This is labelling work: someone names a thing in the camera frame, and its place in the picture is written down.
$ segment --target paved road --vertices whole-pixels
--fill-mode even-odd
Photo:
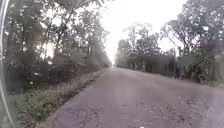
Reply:
[[[224,91],[110,68],[46,124],[50,128],[223,128]]]

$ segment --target sky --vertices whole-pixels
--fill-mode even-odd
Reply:
[[[107,10],[101,12],[102,25],[110,32],[107,37],[106,51],[109,59],[114,63],[117,43],[127,37],[123,30],[134,22],[150,23],[153,31],[168,21],[176,19],[186,0],[115,0],[107,3]],[[168,40],[158,42],[163,51],[174,47]]]

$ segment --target roadside grass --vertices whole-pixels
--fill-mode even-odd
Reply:
[[[15,106],[18,123],[23,128],[34,128],[103,72],[104,70],[89,73],[54,88],[31,90],[22,96],[13,96],[10,102]],[[7,125],[6,117],[0,118],[0,126],[4,125]]]

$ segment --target road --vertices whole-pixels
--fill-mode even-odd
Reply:
[[[49,128],[223,128],[224,91],[110,68],[56,111]]]

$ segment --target bush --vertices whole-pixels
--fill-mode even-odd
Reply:
[[[84,79],[77,78],[71,84],[62,83],[56,88],[33,90],[25,93],[24,98],[15,101],[19,124],[25,128],[35,127],[36,124],[46,119],[49,113],[56,111],[101,73],[102,71],[98,71],[85,75],[82,77]]]

